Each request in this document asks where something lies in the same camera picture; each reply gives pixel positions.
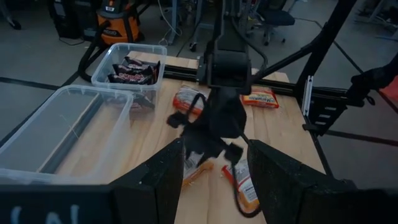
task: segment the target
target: orange snack package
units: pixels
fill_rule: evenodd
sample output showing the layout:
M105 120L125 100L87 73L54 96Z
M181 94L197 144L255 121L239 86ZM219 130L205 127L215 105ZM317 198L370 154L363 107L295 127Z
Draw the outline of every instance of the orange snack package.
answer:
M186 85L181 86L181 89L175 94L173 98L173 106L182 111L188 110L193 101L193 98L198 93L203 94L207 98L206 94L194 88L191 88ZM203 101L199 99L195 107L193 108L192 113L199 115L202 110L203 110Z
M236 166L236 181L238 183L239 200L245 206L247 211L253 211L259 206L259 200L251 182L248 160L239 161ZM223 166L221 169L224 176L233 184L233 175L231 165Z
M214 163L212 163L211 161L206 161L206 162L202 163L199 167L197 167L197 164L199 163L201 157L202 157L202 155L192 152L191 156L188 159L184 160L182 189L184 189L186 186L190 185L204 171L213 169Z
M244 105L260 106L265 108L278 108L274 92L269 88L253 88L248 96L241 96Z

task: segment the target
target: white label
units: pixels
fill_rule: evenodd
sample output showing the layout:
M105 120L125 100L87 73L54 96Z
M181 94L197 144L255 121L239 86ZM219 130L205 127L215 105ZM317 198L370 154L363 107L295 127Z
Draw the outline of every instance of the white label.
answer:
M206 94L204 94L196 89L190 88L189 86L185 86L185 85L181 87L181 89L178 91L178 93L175 95L175 97L178 100L180 100L182 103L191 104L194 97L198 93L203 94L203 96L205 96L207 98ZM198 100L195 107L202 110L203 109L203 101Z
M227 170L232 175L232 168L230 165L227 167ZM250 177L248 161L246 159L239 161L235 165L235 171L236 171L236 181L238 185L241 185L242 182L244 182L248 177Z
M107 10L109 12L113 12L114 11L114 7L105 6L105 10Z
M105 34L109 34L109 35L117 35L118 34L115 30L107 30L107 29L105 29L103 32Z
M196 170L198 170L197 165L201 157L202 155L192 152L188 159L184 159L184 179L192 175Z
M19 217L21 215L22 207L16 206L11 210L11 224L20 224ZM78 224L78 212L79 206L72 205L70 207L70 223L71 224ZM45 224L62 224L59 215L55 212L48 212Z
M244 197L249 203L257 199L256 191L254 190L254 186L253 183L251 182L251 179L248 179L242 184L242 186L240 187L240 191L243 192Z

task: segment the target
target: office chair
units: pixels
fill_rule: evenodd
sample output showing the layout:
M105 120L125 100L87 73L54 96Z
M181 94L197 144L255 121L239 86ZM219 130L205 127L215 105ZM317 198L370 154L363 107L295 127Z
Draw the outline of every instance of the office chair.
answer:
M257 0L255 6L257 20L262 24L264 29L263 44L269 45L271 35L278 35L282 38L282 43L286 41L285 37L280 34L276 27L292 26L295 19L288 12L283 11L287 0Z
M16 30L21 29L21 25L19 24L18 21L14 20L11 16L11 13L9 12L7 6L6 6L6 0L0 0L0 15L7 20L8 24Z

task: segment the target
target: table leg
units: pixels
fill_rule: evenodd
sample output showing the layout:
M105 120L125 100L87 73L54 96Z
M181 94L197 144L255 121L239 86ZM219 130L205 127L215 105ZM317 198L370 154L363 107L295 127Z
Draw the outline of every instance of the table leg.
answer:
M198 2L197 2L197 15L196 15L196 18L195 18L195 27L196 27L196 26L198 25L198 23L200 22L200 18L201 18L201 9L202 9L202 7L203 7L203 1L202 1L202 0L198 0ZM199 29L200 29L200 27L198 27L198 28L195 30L195 33L194 33L194 35L193 35L193 43L194 43L194 44L198 42Z
M298 1L298 0L293 0L292 5L291 5L291 6L289 7L289 9L287 10L288 13L291 13L291 12L292 12L293 7L294 7L294 5L296 4L297 1Z
M8 11L8 8L6 6L6 3L4 2L5 0L0 0L0 11L3 14L4 18L8 21L8 23L12 23L12 17L10 12Z
M393 40L393 41L398 41L398 28L397 30L394 32L394 34L392 36L386 36L386 35L377 35L376 38L379 39L385 39L385 40Z
M173 0L172 3L172 27L175 31L177 31L177 16L178 16L178 0ZM170 31L169 35L169 45L172 45L175 39L175 32Z
M384 5L386 4L386 1L387 0L381 0L379 2L379 4L376 6L376 8L374 8L374 10L369 18L364 20L364 19L359 19L359 16L357 16L358 19L356 19L355 22L378 23L378 22L375 22L374 19L379 14L379 12L383 9Z

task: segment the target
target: black cable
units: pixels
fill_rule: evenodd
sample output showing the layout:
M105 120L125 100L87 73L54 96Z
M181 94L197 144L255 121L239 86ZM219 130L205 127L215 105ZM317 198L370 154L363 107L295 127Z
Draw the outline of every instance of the black cable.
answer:
M76 45L79 45L79 44L82 44L82 43L85 42L85 40L83 40L82 37L80 37L80 39L81 39L81 42L78 42L78 43L75 43L75 44L69 44L68 42L62 40L61 37L58 38L59 41L63 42L64 44L67 44L67 45L69 45L69 46L76 46Z
M325 89L325 90L341 90L347 91L346 88L335 88L335 87L327 87L327 86L316 86L317 88Z
M202 16L199 18L199 21L198 21L198 23L196 24L195 28L193 28L193 32L191 33L191 36L184 42L184 44L182 45L181 49L178 51L176 57L178 57L178 56L180 55L182 49L185 47L185 45L188 43L188 41L191 40L191 38L193 37L193 35L194 35L195 32L197 31L197 29L198 29L198 27L199 27L199 24L200 24L200 22L201 22L201 18L202 18Z
M91 41L90 46L86 50L85 54L82 56L80 59L80 63L78 66L78 69L76 73L85 81L88 81L91 83L91 75L88 75L86 73L86 69L89 66L88 62L93 62L90 60L91 54L94 52L95 48L98 46L98 44L101 42L101 35L104 32L104 30L111 25L110 21L105 21L102 24L100 24L97 28L97 31L95 32L94 39ZM95 57L98 57L101 53L101 50L104 51L105 48L100 48L94 55Z
M241 215L243 215L246 218L253 218L256 215L258 215L261 212L261 208L260 205L251 213L247 213L245 211L242 210L240 204L239 204L239 200L238 200L238 183L236 181L236 169L235 169L235 165L231 164L231 168L232 168L232 176L234 179L234 183L232 184L233 186L233 191L234 191L234 201L235 201L235 205L238 208L238 211Z
M239 129L239 125L236 122L235 119L232 118L232 122L235 126L235 129L239 132L239 135L243 138L243 140L246 142L246 144L248 144L249 147L252 146L250 140L248 139L248 137L244 134L244 131L242 131L241 129ZM239 204L239 200L238 200L238 181L236 178L236 169L235 169L235 164L231 163L231 168L232 168L232 176L233 176L233 191L234 191L234 201L235 201L235 205L238 208L238 211L241 215L243 215L246 218L253 218L256 215L258 215L261 212L261 208L260 205L251 213L247 213L245 211L242 210L240 204Z
M242 34L239 29L238 26L235 23L235 20L233 18L231 18L231 22L232 25L234 27L235 32L248 44L248 46L250 46L253 50L255 50L264 60L263 64L261 65L261 68L259 71L266 69L267 64L268 64L268 58L267 56L264 54L263 51L261 51L261 49L259 49L258 47L256 47L247 37L245 37L244 34Z
M207 103L206 97L203 94L201 94L201 93L197 93L195 95L195 97L193 98L192 103L189 106L189 109L187 110L187 113L185 114L185 117L186 117L187 120L189 120L189 115L193 111L193 108L195 107L195 105L198 102L199 98L201 98L201 100L203 102L203 107L205 107L205 104Z

